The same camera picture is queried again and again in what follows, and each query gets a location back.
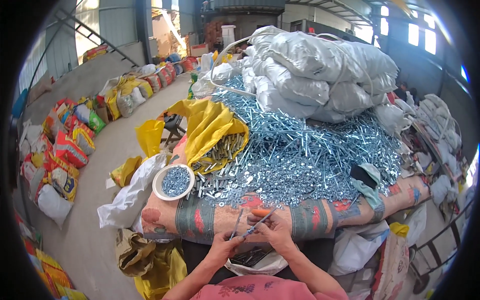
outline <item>cloth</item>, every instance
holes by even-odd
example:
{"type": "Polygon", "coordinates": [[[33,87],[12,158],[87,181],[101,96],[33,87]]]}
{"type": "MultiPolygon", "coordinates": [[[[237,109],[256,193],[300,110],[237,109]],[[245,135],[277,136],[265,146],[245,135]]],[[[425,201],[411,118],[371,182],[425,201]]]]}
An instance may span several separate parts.
{"type": "Polygon", "coordinates": [[[406,238],[408,234],[409,227],[405,224],[400,224],[398,222],[394,222],[390,224],[390,231],[398,235],[399,237],[406,238]]]}
{"type": "Polygon", "coordinates": [[[370,207],[373,210],[375,210],[376,207],[382,204],[382,199],[380,199],[380,197],[378,196],[378,184],[380,183],[380,172],[372,164],[362,164],[362,165],[359,165],[359,167],[364,169],[368,173],[368,175],[377,183],[377,188],[372,189],[371,187],[363,183],[363,181],[357,180],[353,177],[352,177],[352,184],[359,192],[361,192],[365,196],[365,199],[367,199],[367,202],[370,205],[370,207]]]}
{"type": "Polygon", "coordinates": [[[225,279],[218,285],[206,285],[192,297],[196,300],[225,298],[229,300],[347,300],[348,296],[342,289],[312,294],[303,282],[267,275],[248,275],[225,279]]]}
{"type": "MultiPolygon", "coordinates": [[[[187,273],[190,274],[196,266],[206,257],[210,251],[210,245],[193,243],[187,240],[181,242],[187,273]]],[[[325,272],[333,261],[333,247],[335,239],[316,239],[306,241],[301,249],[302,253],[317,267],[325,272]]],[[[225,267],[221,267],[212,277],[209,284],[218,284],[221,281],[235,277],[233,272],[225,267]]],[[[275,274],[275,277],[298,281],[289,266],[275,274]]]]}

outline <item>stacked bags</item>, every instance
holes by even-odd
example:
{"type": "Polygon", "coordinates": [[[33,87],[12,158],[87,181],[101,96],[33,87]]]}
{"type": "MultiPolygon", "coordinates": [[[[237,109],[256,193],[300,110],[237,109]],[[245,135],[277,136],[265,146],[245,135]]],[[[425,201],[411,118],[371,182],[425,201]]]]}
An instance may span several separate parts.
{"type": "MultiPolygon", "coordinates": [[[[396,89],[395,63],[372,45],[332,42],[274,26],[259,28],[253,35],[260,33],[270,35],[251,38],[253,46],[246,52],[253,73],[271,82],[255,81],[264,84],[260,106],[265,111],[283,107],[283,112],[297,118],[338,123],[383,103],[385,93],[396,89]],[[278,90],[282,98],[267,99],[268,86],[278,90]]],[[[244,81],[247,87],[251,78],[247,76],[244,81]]]]}

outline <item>yellow plastic bag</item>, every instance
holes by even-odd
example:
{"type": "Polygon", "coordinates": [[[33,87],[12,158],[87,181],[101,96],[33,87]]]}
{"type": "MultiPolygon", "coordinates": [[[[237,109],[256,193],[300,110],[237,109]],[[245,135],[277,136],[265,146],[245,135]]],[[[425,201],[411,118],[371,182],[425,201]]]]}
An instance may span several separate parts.
{"type": "Polygon", "coordinates": [[[145,300],[159,300],[187,276],[185,264],[177,240],[168,244],[158,244],[155,250],[153,268],[143,276],[134,277],[137,291],[145,300]]]}
{"type": "MultiPolygon", "coordinates": [[[[185,155],[188,166],[196,163],[207,153],[224,135],[245,133],[243,145],[235,153],[242,151],[248,142],[248,127],[239,119],[233,117],[223,103],[214,103],[210,100],[180,100],[167,109],[169,113],[178,114],[187,118],[187,145],[185,155]]],[[[228,160],[224,158],[221,165],[208,172],[221,169],[228,160]]]]}
{"type": "Polygon", "coordinates": [[[112,88],[105,93],[105,103],[110,110],[110,114],[112,115],[112,119],[114,121],[121,116],[117,106],[117,93],[118,91],[116,88],[112,88]]]}
{"type": "Polygon", "coordinates": [[[409,230],[408,225],[400,224],[398,222],[394,222],[390,224],[390,231],[392,231],[399,237],[406,238],[408,234],[408,230],[409,230]]]}
{"type": "Polygon", "coordinates": [[[157,120],[148,120],[143,123],[142,126],[135,127],[138,144],[147,157],[152,157],[160,153],[160,143],[164,127],[165,122],[157,120]]]}
{"type": "Polygon", "coordinates": [[[119,83],[117,84],[118,91],[120,91],[120,95],[128,95],[131,94],[133,89],[140,84],[139,81],[136,80],[135,76],[120,76],[119,83]]]}
{"type": "Polygon", "coordinates": [[[140,167],[142,163],[142,157],[130,157],[127,161],[121,165],[120,167],[116,168],[110,173],[110,177],[115,181],[115,183],[123,188],[130,184],[130,180],[132,180],[132,176],[135,171],[140,167]]]}

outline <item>ceiling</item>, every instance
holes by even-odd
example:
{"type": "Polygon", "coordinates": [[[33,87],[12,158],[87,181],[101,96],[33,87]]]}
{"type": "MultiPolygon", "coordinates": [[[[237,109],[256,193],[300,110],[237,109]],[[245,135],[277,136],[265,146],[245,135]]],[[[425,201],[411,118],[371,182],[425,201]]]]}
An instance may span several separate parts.
{"type": "MultiPolygon", "coordinates": [[[[412,10],[430,13],[425,0],[406,0],[405,3],[412,10]]],[[[373,6],[396,6],[393,1],[388,0],[288,0],[285,4],[317,7],[356,26],[372,25],[370,15],[373,6]]]]}

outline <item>pile of sacks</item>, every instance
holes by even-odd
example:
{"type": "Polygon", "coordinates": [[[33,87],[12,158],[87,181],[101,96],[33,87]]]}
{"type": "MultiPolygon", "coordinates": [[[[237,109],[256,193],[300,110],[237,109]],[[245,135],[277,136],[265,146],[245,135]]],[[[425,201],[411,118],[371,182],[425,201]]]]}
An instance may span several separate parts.
{"type": "Polygon", "coordinates": [[[75,199],[78,169],[88,163],[95,151],[93,138],[104,127],[86,97],[58,101],[42,125],[24,123],[20,174],[28,183],[29,198],[60,229],[75,199]]]}
{"type": "Polygon", "coordinates": [[[260,33],[272,35],[250,39],[251,69],[242,74],[263,110],[339,123],[385,104],[386,93],[396,89],[397,66],[372,45],[332,42],[274,26],[253,35],[260,33]]]}
{"type": "Polygon", "coordinates": [[[420,102],[417,118],[437,142],[442,161],[454,175],[460,172],[455,155],[462,146],[462,138],[455,131],[455,119],[452,118],[448,105],[435,94],[425,95],[420,102]]]}

